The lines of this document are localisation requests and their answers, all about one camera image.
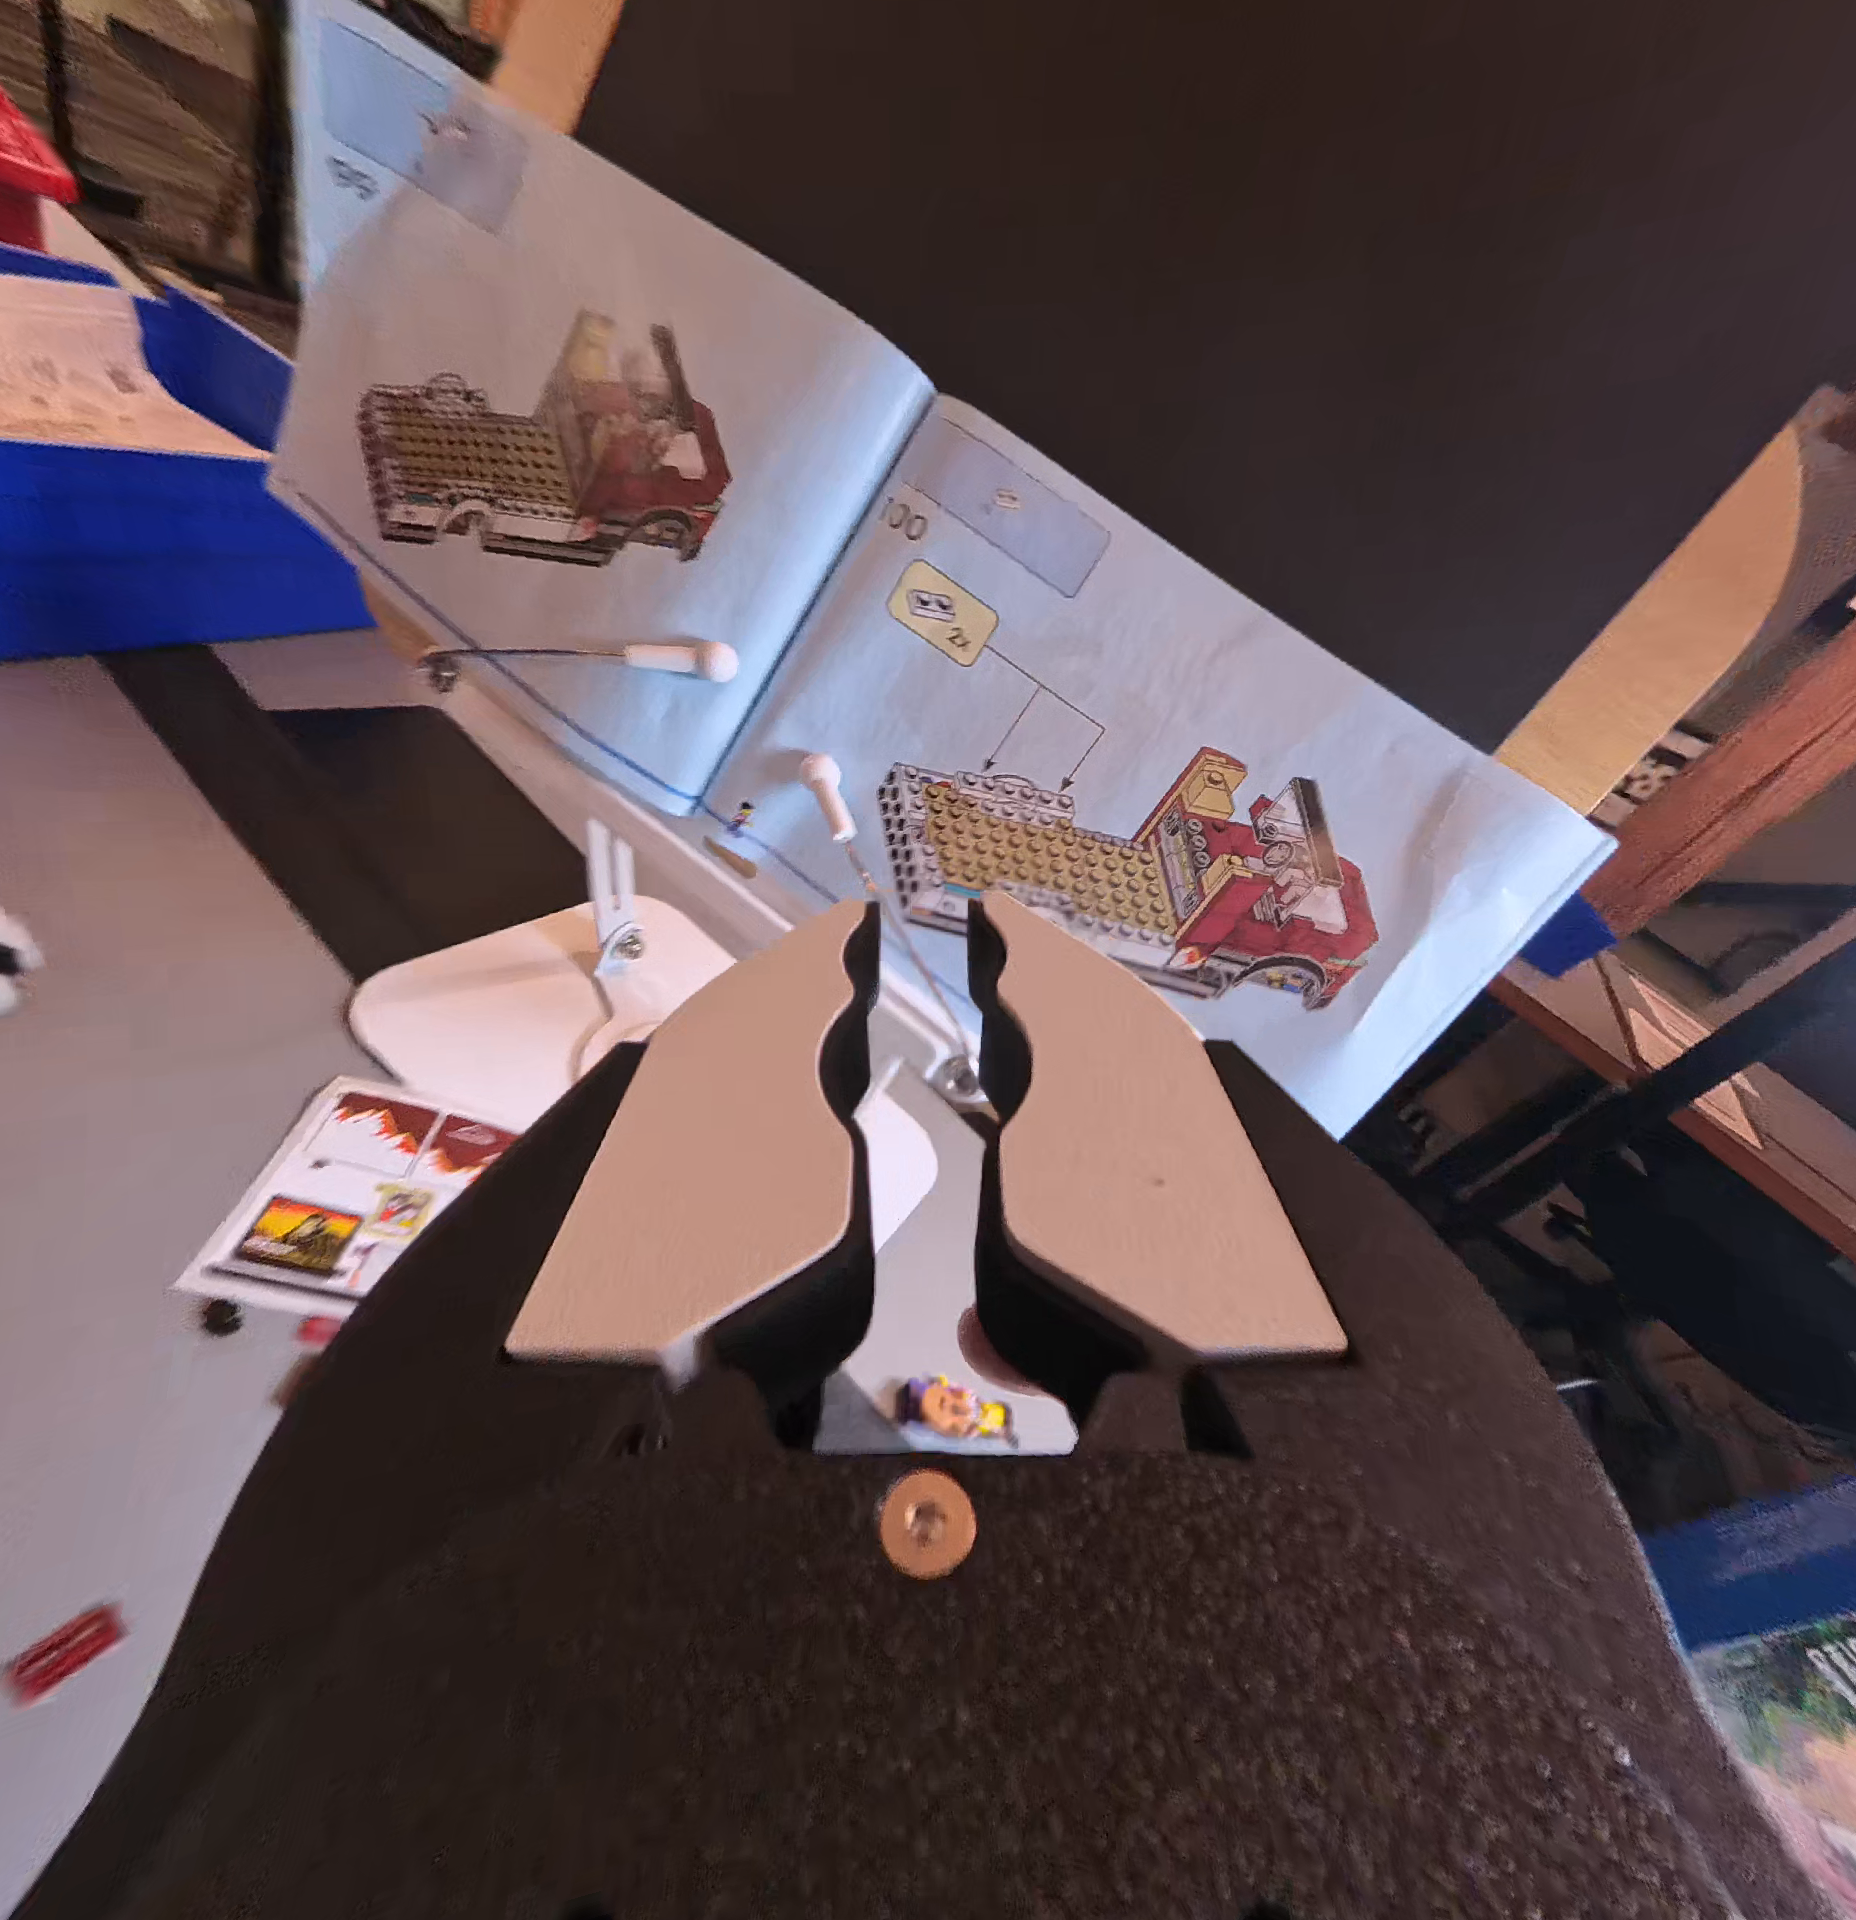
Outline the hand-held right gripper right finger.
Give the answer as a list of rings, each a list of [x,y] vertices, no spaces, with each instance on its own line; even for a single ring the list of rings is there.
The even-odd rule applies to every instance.
[[[1014,1263],[1187,1360],[1339,1360],[1343,1329],[1198,1030],[1012,894],[967,918]]]

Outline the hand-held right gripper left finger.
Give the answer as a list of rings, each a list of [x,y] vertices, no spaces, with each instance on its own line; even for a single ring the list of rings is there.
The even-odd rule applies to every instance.
[[[880,948],[877,907],[839,902],[655,1030],[509,1359],[837,1366],[859,1343]]]

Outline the white booklet stand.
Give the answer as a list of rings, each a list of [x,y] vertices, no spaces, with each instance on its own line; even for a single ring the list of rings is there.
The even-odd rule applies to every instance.
[[[497,929],[434,935],[382,965],[347,1023],[393,1076],[527,1131],[617,1044],[648,1040],[718,972],[786,933],[751,884],[674,822],[568,760],[457,668],[444,709],[579,852],[557,907],[505,906]]]

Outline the building instruction booklet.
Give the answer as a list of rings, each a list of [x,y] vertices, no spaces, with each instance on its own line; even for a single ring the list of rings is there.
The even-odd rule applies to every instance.
[[[1616,847],[364,5],[291,5],[310,282],[270,484],[560,750],[864,884],[982,1040],[1005,893],[1335,1135]]]

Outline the black desk divider panel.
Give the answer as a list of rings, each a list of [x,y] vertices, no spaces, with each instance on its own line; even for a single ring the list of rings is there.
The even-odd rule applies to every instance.
[[[1856,588],[1856,5],[476,5],[492,83],[1479,747]]]

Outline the toy minifigure with guitar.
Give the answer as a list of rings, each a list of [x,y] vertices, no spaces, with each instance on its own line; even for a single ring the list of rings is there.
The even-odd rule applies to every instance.
[[[941,1445],[1019,1445],[1012,1405],[946,1374],[903,1379],[896,1391],[897,1426]]]

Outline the sticker sheet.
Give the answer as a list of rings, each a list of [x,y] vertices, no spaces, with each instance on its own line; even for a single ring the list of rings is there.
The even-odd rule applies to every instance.
[[[518,1138],[473,1107],[340,1076],[299,1115],[172,1290],[352,1309]]]

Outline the blue storage bin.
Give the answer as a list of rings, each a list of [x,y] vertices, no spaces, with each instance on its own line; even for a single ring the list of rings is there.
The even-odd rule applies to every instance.
[[[118,284],[148,371],[264,450],[253,462],[0,442],[0,663],[370,622],[354,567],[267,484],[291,361],[185,288],[128,291],[0,243],[0,274]]]

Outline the background table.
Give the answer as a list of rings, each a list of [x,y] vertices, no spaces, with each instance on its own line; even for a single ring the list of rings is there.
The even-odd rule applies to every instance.
[[[1490,994],[1616,1086],[1670,1065],[1712,1026],[1651,976],[1609,954],[1562,976],[1514,961]],[[1763,1065],[1736,1068],[1672,1125],[1821,1235],[1856,1268],[1856,1131]]]

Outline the white printed paper sheet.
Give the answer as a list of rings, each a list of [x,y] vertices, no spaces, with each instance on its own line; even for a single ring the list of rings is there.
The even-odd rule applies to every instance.
[[[148,371],[122,286],[15,274],[0,274],[0,442],[264,456]]]

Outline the black and white marker tag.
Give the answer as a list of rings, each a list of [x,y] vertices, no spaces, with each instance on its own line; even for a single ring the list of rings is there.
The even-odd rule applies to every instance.
[[[1619,826],[1648,799],[1672,784],[1702,756],[1709,756],[1715,735],[1672,727],[1613,782],[1610,791],[1592,809],[1592,819],[1605,828]]]

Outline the blue toy set box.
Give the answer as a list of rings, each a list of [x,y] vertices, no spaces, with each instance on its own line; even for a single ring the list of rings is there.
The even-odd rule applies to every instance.
[[[1856,1917],[1856,1473],[1639,1547],[1744,1775],[1818,1895]]]

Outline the red storage bin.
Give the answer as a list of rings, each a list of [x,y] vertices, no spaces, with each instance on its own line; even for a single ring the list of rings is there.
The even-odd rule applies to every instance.
[[[51,142],[0,85],[0,187],[20,197],[72,206],[80,182]]]

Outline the wooden post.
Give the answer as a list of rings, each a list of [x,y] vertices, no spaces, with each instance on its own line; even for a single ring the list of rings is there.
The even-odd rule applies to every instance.
[[[1616,936],[1681,899],[1856,766],[1856,614],[1622,823],[1583,896]]]

